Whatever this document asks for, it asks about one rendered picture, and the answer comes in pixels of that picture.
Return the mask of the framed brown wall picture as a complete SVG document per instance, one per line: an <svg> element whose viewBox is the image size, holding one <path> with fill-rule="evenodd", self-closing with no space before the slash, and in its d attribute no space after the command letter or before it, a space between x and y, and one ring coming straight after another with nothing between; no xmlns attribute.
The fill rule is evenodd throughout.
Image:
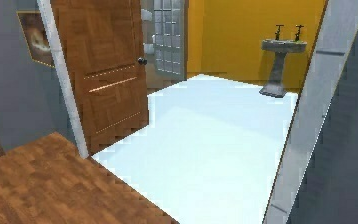
<svg viewBox="0 0 358 224"><path fill-rule="evenodd" d="M17 11L17 17L34 62L54 68L51 48L39 11Z"/></svg>

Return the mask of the brown wooden room door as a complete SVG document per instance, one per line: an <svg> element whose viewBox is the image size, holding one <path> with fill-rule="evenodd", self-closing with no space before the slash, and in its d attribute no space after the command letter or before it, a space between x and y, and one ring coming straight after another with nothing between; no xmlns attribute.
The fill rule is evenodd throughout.
<svg viewBox="0 0 358 224"><path fill-rule="evenodd" d="M93 155L149 123L140 0L51 0Z"/></svg>

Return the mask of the grey pedestal sink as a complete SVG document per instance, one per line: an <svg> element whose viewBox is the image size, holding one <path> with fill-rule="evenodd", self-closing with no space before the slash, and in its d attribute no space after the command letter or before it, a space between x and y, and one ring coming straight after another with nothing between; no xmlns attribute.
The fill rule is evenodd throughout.
<svg viewBox="0 0 358 224"><path fill-rule="evenodd" d="M307 43L294 40L265 39L262 41L261 49L274 52L275 58L267 83L259 91L260 94L274 98L283 98L286 91L283 86L283 70L285 58L290 53L303 53Z"/></svg>

